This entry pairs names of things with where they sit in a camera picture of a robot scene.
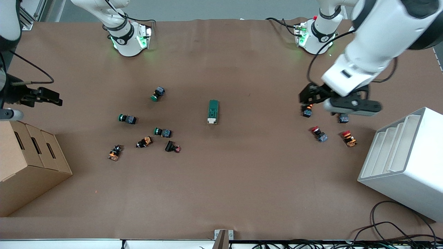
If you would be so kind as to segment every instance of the beige box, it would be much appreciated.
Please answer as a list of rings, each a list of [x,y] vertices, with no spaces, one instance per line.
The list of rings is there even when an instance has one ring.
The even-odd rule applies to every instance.
[[[17,121],[0,122],[0,217],[71,175],[54,135]]]

